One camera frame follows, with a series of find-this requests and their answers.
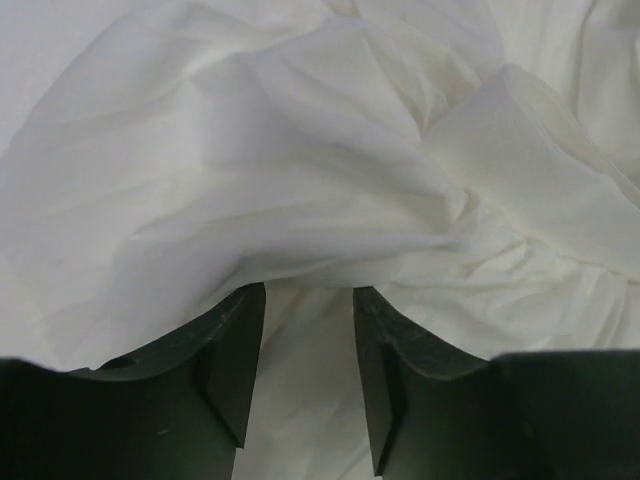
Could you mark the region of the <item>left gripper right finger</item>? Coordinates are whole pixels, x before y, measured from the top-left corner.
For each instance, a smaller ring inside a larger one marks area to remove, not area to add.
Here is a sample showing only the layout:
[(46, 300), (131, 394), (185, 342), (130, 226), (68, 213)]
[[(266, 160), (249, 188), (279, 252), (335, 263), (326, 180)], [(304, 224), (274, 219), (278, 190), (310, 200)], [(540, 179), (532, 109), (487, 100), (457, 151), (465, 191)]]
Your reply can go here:
[(639, 354), (485, 361), (353, 293), (373, 469), (384, 479), (635, 479)]

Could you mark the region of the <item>white skirt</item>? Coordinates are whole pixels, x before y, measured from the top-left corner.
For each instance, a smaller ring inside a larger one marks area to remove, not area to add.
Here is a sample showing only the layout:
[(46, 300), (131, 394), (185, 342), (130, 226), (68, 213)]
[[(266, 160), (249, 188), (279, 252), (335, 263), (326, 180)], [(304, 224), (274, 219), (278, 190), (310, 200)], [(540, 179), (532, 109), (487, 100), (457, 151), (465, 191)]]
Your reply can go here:
[(267, 289), (239, 479), (366, 479), (351, 292), (488, 359), (639, 343), (635, 1), (5, 1), (1, 354)]

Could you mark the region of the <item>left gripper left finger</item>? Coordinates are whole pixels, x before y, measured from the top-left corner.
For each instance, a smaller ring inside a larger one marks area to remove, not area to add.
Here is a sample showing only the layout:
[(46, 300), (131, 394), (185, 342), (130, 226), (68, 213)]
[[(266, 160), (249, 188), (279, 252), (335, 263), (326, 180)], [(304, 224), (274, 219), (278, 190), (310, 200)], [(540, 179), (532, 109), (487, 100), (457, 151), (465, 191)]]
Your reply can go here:
[(266, 292), (236, 290), (96, 370), (1, 362), (5, 479), (228, 479), (244, 445)]

